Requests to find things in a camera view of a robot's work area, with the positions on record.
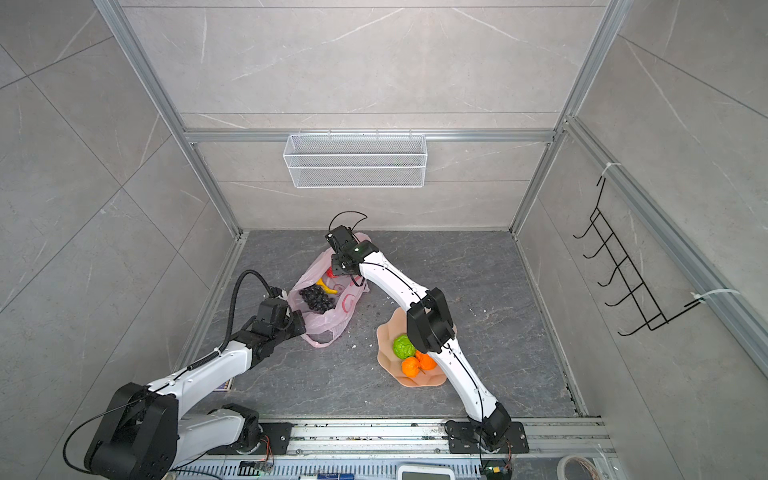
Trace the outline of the pink plastic bag fruit print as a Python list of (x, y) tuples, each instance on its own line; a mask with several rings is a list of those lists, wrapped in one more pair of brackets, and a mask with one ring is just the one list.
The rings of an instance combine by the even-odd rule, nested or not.
[(332, 248), (321, 253), (288, 292), (292, 310), (302, 314), (302, 338), (314, 348), (325, 348), (349, 325), (362, 295), (369, 291), (360, 276), (332, 271)]

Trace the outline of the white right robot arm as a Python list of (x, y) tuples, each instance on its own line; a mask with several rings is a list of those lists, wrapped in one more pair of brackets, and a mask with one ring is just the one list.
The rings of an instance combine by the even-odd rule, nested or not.
[(437, 363), (458, 393), (479, 447), (489, 452), (499, 449), (506, 441), (511, 417), (464, 355), (444, 293), (408, 278), (368, 240), (333, 232), (326, 239), (333, 251), (334, 273), (377, 285), (405, 311), (410, 342)]

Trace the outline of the green fake fruit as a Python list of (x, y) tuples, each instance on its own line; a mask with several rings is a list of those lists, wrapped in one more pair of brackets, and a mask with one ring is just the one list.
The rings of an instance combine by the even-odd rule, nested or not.
[(392, 351), (400, 360), (406, 360), (410, 357), (414, 357), (416, 354), (416, 348), (406, 334), (399, 335), (395, 338), (392, 343)]

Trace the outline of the pink scalloped plate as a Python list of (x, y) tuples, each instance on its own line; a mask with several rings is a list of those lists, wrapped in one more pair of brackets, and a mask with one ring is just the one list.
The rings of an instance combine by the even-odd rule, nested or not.
[(403, 359), (395, 354), (393, 345), (398, 337), (406, 334), (406, 327), (406, 313), (401, 308), (397, 308), (390, 320), (377, 328), (377, 361), (380, 366), (404, 387), (437, 387), (443, 385), (447, 381), (447, 377), (439, 367), (431, 370), (420, 369), (419, 373), (413, 377), (403, 372)]

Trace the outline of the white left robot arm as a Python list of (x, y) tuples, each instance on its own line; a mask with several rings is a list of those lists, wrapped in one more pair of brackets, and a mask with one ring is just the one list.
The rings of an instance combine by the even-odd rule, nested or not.
[(226, 346), (147, 385), (122, 386), (85, 453), (85, 468), (108, 479), (161, 479), (219, 447), (238, 453), (260, 448), (264, 434), (255, 410), (230, 403), (205, 415), (190, 411), (305, 331), (300, 312), (282, 298), (267, 298)]

